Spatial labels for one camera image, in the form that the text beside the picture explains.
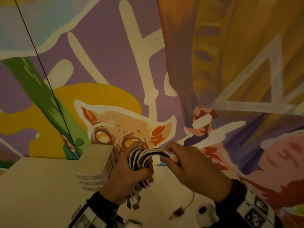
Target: cat face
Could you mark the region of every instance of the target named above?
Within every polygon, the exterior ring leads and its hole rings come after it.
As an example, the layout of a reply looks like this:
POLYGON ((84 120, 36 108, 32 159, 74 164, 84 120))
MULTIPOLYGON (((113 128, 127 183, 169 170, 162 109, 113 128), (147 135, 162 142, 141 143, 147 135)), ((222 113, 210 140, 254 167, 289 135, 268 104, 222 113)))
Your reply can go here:
POLYGON ((157 122, 117 106, 88 105, 79 100, 75 100, 74 105, 88 127, 91 142, 113 145, 116 160, 135 141, 155 148, 175 136, 174 115, 165 122, 157 122))

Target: mural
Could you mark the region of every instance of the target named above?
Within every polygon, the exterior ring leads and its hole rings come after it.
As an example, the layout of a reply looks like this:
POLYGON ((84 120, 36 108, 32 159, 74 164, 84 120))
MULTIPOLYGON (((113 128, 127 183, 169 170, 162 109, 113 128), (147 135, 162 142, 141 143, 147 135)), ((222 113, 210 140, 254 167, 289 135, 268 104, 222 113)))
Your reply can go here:
POLYGON ((17 19, 0 18, 3 168, 173 139, 304 225, 304 0, 16 2, 0 1, 17 19))

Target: yellow painted shape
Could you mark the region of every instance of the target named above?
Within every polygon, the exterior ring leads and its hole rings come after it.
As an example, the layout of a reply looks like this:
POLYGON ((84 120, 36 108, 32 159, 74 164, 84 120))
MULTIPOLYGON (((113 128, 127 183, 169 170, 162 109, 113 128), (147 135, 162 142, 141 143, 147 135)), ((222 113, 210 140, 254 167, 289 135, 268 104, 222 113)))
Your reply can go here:
MULTIPOLYGON (((86 125, 74 108, 75 99, 89 105, 118 106, 141 115, 141 106, 136 98, 128 92, 111 85, 80 83, 59 87, 54 90, 54 94, 85 130, 87 130, 86 125)), ((29 143, 28 148, 31 156, 65 158, 63 152, 64 142, 59 132, 35 104, 21 112, 13 114, 0 113, 0 133, 12 135, 25 128, 32 128, 40 134, 37 139, 29 143)))

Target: orange eye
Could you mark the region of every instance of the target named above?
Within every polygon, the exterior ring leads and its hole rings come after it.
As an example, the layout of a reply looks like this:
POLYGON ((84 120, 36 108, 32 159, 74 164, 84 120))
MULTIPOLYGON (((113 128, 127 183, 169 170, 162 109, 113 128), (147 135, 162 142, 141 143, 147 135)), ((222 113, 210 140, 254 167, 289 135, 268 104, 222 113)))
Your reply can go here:
POLYGON ((131 144, 133 143, 133 142, 136 142, 136 141, 138 141, 139 142, 139 140, 138 139, 136 139, 136 138, 128 138, 128 139, 126 139, 125 140, 125 146, 127 147, 127 148, 129 148, 130 146, 131 146, 131 144))
POLYGON ((103 144, 109 144, 112 141, 112 138, 110 135, 108 135, 106 132, 104 131, 97 131, 95 132, 95 137, 96 139, 103 143, 103 144))

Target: cat ear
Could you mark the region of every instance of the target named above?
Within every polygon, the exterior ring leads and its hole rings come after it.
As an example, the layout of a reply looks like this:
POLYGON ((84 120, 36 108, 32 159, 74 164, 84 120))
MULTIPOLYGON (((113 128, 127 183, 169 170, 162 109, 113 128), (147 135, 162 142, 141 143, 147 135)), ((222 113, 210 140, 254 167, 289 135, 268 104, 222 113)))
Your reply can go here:
POLYGON ((173 115, 169 120, 158 123, 150 130, 150 139, 148 142, 154 146, 161 146, 175 136, 176 118, 173 115))
POLYGON ((90 125, 94 126, 99 123, 97 122, 97 118, 95 115, 96 113, 88 109, 90 107, 89 105, 79 100, 75 100, 74 105, 78 115, 85 124, 89 123, 90 125))

